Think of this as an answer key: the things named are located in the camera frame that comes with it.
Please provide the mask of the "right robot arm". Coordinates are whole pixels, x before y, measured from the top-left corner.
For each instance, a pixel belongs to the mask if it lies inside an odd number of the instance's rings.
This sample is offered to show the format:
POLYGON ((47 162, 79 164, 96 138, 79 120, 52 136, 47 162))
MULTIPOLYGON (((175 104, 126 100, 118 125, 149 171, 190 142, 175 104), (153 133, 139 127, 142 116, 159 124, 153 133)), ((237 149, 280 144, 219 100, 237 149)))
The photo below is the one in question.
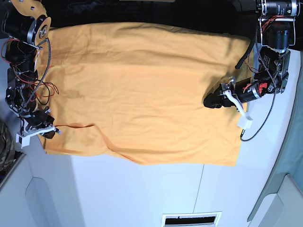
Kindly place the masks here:
POLYGON ((38 73, 37 62, 43 45, 51 51, 48 39, 51 18, 39 0, 2 0, 0 3, 6 10, 2 31, 9 36, 0 54, 9 64, 5 101, 21 120, 19 140, 34 135, 51 139, 60 130, 53 124, 47 103, 42 103, 37 95, 41 86, 50 87, 44 79, 51 57, 47 57, 42 75, 38 73))

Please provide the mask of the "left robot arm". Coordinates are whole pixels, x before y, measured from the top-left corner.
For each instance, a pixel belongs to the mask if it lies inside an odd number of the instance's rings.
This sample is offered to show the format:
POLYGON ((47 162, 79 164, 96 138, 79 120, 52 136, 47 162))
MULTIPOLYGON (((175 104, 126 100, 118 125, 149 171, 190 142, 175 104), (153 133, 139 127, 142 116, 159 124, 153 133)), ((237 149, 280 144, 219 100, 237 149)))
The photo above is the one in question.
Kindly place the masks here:
POLYGON ((258 0, 255 37, 235 66, 239 69, 256 47, 260 62, 258 71, 248 79, 236 82, 231 78, 228 83, 220 84, 204 99, 204 106, 212 109, 235 106, 248 119, 243 103, 260 99, 265 94, 283 93, 289 75, 289 47, 295 45, 295 19, 300 11, 298 0, 258 0))

